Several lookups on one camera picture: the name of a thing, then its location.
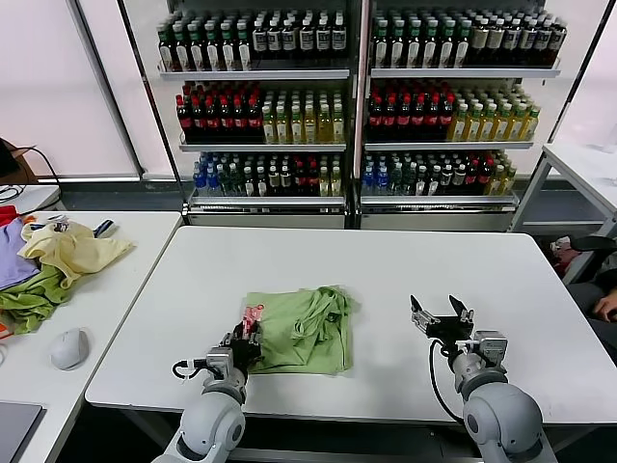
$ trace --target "table leg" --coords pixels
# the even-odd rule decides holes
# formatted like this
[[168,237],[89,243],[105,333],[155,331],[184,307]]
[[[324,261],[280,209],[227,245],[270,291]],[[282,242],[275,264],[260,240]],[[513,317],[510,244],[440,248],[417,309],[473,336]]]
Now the table leg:
[[[617,222],[615,222],[615,219],[612,218],[606,219],[598,232],[594,234],[598,236],[607,236],[609,238],[614,238],[615,236],[617,236]],[[563,277],[563,284],[568,285],[571,282],[575,282],[585,270],[593,255],[593,252],[582,253],[580,256],[575,258],[568,267],[568,271]]]
[[519,207],[512,217],[512,222],[510,223],[510,227],[508,227],[507,232],[518,232],[523,226],[523,218],[525,214],[525,210],[527,205],[532,203],[542,190],[542,185],[544,181],[549,176],[551,165],[547,160],[547,156],[542,153],[540,157],[540,162],[536,166],[536,170],[531,176],[531,180],[529,181],[529,185],[527,186],[526,191],[524,192],[523,198],[519,203]]

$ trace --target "white table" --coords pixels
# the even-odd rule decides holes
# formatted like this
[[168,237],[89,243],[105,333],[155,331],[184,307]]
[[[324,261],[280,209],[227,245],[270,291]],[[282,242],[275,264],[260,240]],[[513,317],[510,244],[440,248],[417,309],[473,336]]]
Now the white table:
[[[596,234],[617,236],[617,153],[607,153],[570,143],[550,143],[543,146],[542,156],[531,177],[519,208],[508,231],[521,229],[528,205],[537,199],[550,169],[556,169],[575,189],[605,217]],[[593,253],[576,258],[563,278],[565,284],[580,276]]]
[[[51,204],[60,198],[58,185],[26,185],[23,193],[14,200],[1,203],[0,205],[14,205],[20,214],[29,210],[38,209],[46,204]],[[52,210],[65,210],[62,202],[55,203]]]
[[[476,309],[477,329],[509,340],[510,381],[545,423],[617,422],[617,369],[533,240],[522,234],[183,227],[154,269],[86,391],[94,405],[181,411],[202,381],[172,375],[240,320],[249,291],[343,285],[354,366],[336,377],[251,376],[250,414],[369,422],[449,422],[429,381],[430,341],[412,324],[410,293],[434,314],[448,294]],[[442,394],[462,401],[437,357]]]
[[[67,212],[67,216],[91,228],[111,219],[118,225],[112,236],[128,239],[136,247],[101,272],[81,278],[71,288],[70,300],[36,333],[0,340],[7,353],[0,365],[0,400],[45,409],[19,463],[55,460],[77,418],[88,382],[180,223],[176,212]],[[49,344],[76,327],[88,334],[90,356],[73,371],[56,369],[49,360]]]

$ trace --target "black cable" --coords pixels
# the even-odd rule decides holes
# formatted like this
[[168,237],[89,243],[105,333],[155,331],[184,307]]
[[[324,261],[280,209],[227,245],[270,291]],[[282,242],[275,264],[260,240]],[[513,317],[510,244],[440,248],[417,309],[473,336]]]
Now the black cable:
[[463,422],[463,419],[461,417],[457,417],[456,415],[454,415],[454,412],[452,412],[452,410],[448,408],[448,406],[445,404],[445,402],[442,399],[440,390],[437,388],[437,381],[435,381],[435,366],[433,365],[434,358],[435,358],[435,346],[437,344],[440,344],[443,347],[443,343],[440,340],[433,340],[433,342],[431,343],[431,348],[428,351],[428,368],[429,368],[429,371],[431,372],[431,385],[433,386],[433,392],[435,393],[435,397],[437,398],[437,401],[440,403],[445,413],[447,413],[450,416],[450,418],[454,420],[455,422],[457,422],[458,424],[465,424],[465,422]]

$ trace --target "clothing pile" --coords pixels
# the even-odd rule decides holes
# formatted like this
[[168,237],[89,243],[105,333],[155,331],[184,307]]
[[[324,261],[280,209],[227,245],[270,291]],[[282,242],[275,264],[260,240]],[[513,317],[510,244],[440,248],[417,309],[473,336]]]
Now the clothing pile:
[[0,330],[20,335],[38,329],[68,299],[75,280],[102,270],[131,247],[128,241],[95,238],[65,216],[37,222],[22,219],[12,206],[0,207]]

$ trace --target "yellow bottle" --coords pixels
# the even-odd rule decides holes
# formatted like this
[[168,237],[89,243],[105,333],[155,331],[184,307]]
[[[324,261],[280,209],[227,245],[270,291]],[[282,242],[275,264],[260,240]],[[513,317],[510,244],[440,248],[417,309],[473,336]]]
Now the yellow bottle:
[[533,140],[533,134],[538,126],[538,116],[540,115],[540,106],[534,106],[529,113],[527,119],[524,120],[523,129],[521,130],[521,141],[529,142]]
[[505,132],[508,129],[508,125],[510,124],[512,118],[510,117],[512,113],[512,105],[510,103],[503,103],[501,106],[501,111],[499,111],[499,115],[495,118],[495,123],[493,124],[493,131],[489,138],[494,142],[502,142],[505,140]]
[[475,142],[478,138],[478,130],[480,128],[480,115],[482,114],[482,105],[476,103],[471,110],[471,114],[467,115],[465,122],[465,130],[461,137],[464,142]]
[[460,103],[459,109],[456,112],[456,116],[450,123],[450,127],[445,134],[445,140],[448,142],[460,142],[463,137],[463,131],[467,122],[467,104]]
[[527,105],[521,103],[517,106],[517,109],[514,112],[514,117],[512,118],[512,123],[508,125],[508,128],[505,130],[505,134],[503,138],[508,142],[518,142],[521,137],[521,129],[523,128],[524,116],[527,112]]
[[495,125],[495,111],[497,105],[489,103],[486,113],[480,119],[480,128],[478,130],[478,142],[487,142],[491,140],[491,132],[493,132],[493,125]]

